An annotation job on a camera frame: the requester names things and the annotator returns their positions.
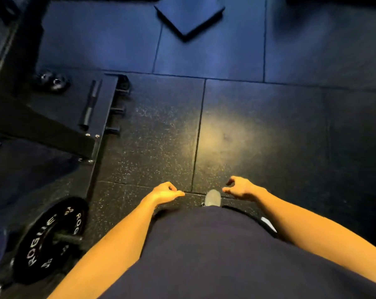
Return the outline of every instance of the weight plate hub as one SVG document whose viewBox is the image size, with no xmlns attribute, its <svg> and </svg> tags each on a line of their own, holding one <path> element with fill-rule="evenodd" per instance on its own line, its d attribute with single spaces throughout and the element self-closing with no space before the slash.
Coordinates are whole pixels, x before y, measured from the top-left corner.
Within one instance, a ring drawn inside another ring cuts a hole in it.
<svg viewBox="0 0 376 299">
<path fill-rule="evenodd" d="M 29 226 L 13 260 L 16 281 L 30 284 L 48 276 L 71 253 L 72 244 L 54 241 L 56 233 L 82 235 L 88 204 L 84 199 L 64 199 L 45 211 Z"/>
</svg>

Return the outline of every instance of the person's left arm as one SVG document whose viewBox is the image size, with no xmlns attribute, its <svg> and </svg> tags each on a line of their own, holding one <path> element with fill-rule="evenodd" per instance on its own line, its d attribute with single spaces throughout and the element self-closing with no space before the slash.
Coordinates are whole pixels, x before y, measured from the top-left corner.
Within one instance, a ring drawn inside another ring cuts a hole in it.
<svg viewBox="0 0 376 299">
<path fill-rule="evenodd" d="M 93 246 L 48 299 L 96 299 L 140 257 L 156 206 L 179 196 L 170 182 L 153 189 L 126 218 Z"/>
</svg>

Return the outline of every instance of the speckled floor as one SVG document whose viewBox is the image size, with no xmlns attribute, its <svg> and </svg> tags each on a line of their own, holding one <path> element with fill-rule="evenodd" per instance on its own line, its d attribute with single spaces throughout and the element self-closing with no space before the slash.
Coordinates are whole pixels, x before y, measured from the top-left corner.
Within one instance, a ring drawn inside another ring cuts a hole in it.
<svg viewBox="0 0 376 299">
<path fill-rule="evenodd" d="M 88 247 L 160 182 L 248 177 L 376 245 L 376 8 L 221 0 L 181 42 L 148 2 L 52 1 L 39 66 L 125 72 L 91 199 Z"/>
</svg>

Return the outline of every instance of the person's right hand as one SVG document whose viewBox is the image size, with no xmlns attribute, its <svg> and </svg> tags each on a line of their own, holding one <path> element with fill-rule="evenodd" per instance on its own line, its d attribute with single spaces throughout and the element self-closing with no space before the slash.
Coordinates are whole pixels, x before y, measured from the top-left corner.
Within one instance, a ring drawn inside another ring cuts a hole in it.
<svg viewBox="0 0 376 299">
<path fill-rule="evenodd" d="M 232 194 L 238 199 L 250 199 L 253 196 L 256 197 L 261 191 L 266 191 L 265 188 L 256 186 L 250 180 L 239 176 L 231 176 L 227 186 L 223 188 L 223 192 Z"/>
</svg>

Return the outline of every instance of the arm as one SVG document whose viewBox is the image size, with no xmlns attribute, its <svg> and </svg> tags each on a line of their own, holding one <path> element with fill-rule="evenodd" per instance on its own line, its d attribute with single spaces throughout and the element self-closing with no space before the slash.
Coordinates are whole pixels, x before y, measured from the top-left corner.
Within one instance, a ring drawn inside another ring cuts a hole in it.
<svg viewBox="0 0 376 299">
<path fill-rule="evenodd" d="M 251 200 L 272 222 L 282 238 L 295 246 L 322 256 L 376 282 L 376 247 L 345 227 L 293 205 L 255 186 L 249 180 L 232 176 L 223 192 Z"/>
<path fill-rule="evenodd" d="M 153 189 L 68 273 L 48 299 L 96 299 L 140 257 L 156 206 L 185 193 L 170 182 Z"/>
</svg>

